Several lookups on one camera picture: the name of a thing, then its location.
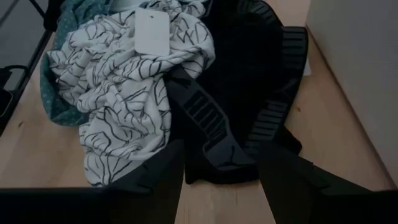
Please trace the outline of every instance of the white paper tag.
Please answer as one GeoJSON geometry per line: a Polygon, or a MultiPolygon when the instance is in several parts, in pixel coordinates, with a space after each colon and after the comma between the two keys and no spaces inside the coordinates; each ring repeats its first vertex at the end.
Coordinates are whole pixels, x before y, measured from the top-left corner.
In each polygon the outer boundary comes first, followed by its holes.
{"type": "Polygon", "coordinates": [[[304,74],[303,74],[303,76],[309,76],[309,75],[311,75],[311,66],[310,66],[310,62],[308,61],[308,58],[307,58],[307,61],[305,62],[305,67],[304,67],[304,74]]]}
{"type": "Polygon", "coordinates": [[[166,12],[148,9],[136,11],[135,47],[142,54],[170,54],[170,17],[166,12]]]}

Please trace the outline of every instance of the polka dot fabric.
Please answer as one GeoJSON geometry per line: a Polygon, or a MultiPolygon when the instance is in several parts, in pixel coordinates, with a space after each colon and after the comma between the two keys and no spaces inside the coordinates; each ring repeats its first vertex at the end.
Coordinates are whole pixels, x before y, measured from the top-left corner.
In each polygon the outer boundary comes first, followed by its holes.
{"type": "MultiPolygon", "coordinates": [[[[61,49],[67,34],[98,14],[107,14],[110,0],[66,0],[55,33],[55,49],[61,49]]],[[[51,121],[62,126],[78,126],[87,122],[88,114],[79,112],[58,94],[55,75],[49,68],[49,58],[44,54],[40,68],[40,94],[44,110],[51,121]]]]}

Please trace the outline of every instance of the pile of clothes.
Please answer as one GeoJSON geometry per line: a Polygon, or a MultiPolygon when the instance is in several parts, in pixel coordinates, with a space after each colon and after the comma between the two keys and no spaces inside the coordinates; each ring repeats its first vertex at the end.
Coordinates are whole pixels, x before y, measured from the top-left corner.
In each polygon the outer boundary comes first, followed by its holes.
{"type": "Polygon", "coordinates": [[[53,121],[79,125],[91,185],[123,177],[173,139],[185,139],[188,184],[258,179],[261,141],[300,152],[284,121],[307,57],[304,29],[283,27],[262,1],[140,1],[116,13],[99,3],[63,3],[40,85],[50,119],[75,116],[53,121]],[[139,8],[169,15],[168,56],[135,50],[139,8]],[[68,18],[79,9],[89,19],[68,18]]]}

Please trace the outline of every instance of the black object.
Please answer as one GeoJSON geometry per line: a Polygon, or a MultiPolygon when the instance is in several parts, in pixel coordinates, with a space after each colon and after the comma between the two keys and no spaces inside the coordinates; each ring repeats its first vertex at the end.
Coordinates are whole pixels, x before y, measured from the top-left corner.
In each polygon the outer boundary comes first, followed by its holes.
{"type": "Polygon", "coordinates": [[[258,166],[277,224],[397,223],[398,191],[372,192],[264,142],[258,166]]]}
{"type": "Polygon", "coordinates": [[[107,187],[0,189],[2,223],[174,224],[183,179],[175,140],[107,187]]]}
{"type": "Polygon", "coordinates": [[[172,70],[166,87],[179,138],[186,139],[185,181],[236,184],[258,179],[261,141],[298,154],[284,127],[307,58],[303,27],[281,27],[262,1],[214,1],[203,18],[217,58],[193,80],[172,70]]]}
{"type": "Polygon", "coordinates": [[[61,5],[65,0],[49,0],[49,5],[44,15],[44,28],[55,32],[57,30],[57,21],[61,16],[61,5]]]}

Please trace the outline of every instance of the wooden floor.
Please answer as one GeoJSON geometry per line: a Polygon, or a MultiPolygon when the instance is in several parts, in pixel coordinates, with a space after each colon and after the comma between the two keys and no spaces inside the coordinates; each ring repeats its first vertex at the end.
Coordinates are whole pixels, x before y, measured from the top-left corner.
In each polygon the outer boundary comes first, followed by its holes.
{"type": "MultiPolygon", "coordinates": [[[[285,25],[303,25],[309,0],[269,0],[285,25]]],[[[310,38],[312,75],[302,81],[287,127],[301,156],[371,190],[394,185],[310,38]]],[[[0,138],[0,187],[88,186],[77,128],[51,123],[39,95],[39,67],[0,138]]],[[[176,223],[275,223],[259,182],[183,185],[176,223]]]]}

